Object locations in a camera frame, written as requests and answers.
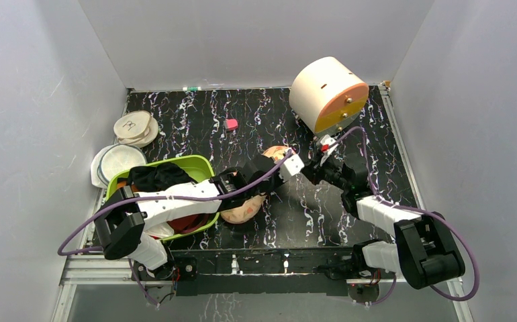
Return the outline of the floral mesh laundry bag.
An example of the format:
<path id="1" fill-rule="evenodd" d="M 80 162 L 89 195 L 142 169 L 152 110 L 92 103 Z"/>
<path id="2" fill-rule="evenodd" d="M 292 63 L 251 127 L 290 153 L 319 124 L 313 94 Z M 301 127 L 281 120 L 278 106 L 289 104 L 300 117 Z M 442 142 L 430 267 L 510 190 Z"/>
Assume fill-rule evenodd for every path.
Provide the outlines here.
<path id="1" fill-rule="evenodd" d="M 291 150 L 289 146 L 271 146 L 266 149 L 261 155 L 270 157 L 278 163 L 285 157 L 285 153 Z M 233 209 L 227 209 L 221 211 L 223 220 L 231 224 L 242 224 L 251 220 L 258 211 L 262 208 L 263 202 L 269 194 L 255 195 L 245 200 L 245 202 Z"/>

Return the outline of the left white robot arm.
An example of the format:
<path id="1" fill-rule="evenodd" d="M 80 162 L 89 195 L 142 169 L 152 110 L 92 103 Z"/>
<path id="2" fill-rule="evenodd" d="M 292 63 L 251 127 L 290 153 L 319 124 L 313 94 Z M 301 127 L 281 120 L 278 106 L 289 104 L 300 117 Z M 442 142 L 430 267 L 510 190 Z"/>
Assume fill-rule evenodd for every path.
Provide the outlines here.
<path id="1" fill-rule="evenodd" d="M 191 215 L 211 215 L 235 209 L 265 195 L 301 171 L 303 165 L 288 152 L 280 160 L 263 155 L 199 183 L 187 182 L 154 192 L 117 189 L 96 212 L 95 231 L 106 260 L 129 258 L 158 279 L 171 276 L 175 265 L 162 242 L 148 229 Z"/>

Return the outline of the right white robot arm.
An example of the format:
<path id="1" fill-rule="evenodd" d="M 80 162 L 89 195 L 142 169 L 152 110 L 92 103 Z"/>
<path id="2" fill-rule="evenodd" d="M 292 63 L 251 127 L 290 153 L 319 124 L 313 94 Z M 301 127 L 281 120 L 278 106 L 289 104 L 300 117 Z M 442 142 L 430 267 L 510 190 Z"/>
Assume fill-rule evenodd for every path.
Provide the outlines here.
<path id="1" fill-rule="evenodd" d="M 364 161 L 349 166 L 333 157 L 325 162 L 316 157 L 305 164 L 302 174 L 313 184 L 326 181 L 341 189 L 344 210 L 393 238 L 391 243 L 370 239 L 353 246 L 344 265 L 357 276 L 368 278 L 378 269 L 387 270 L 421 289 L 464 275 L 463 257 L 442 216 L 422 215 L 381 200 L 373 193 Z"/>

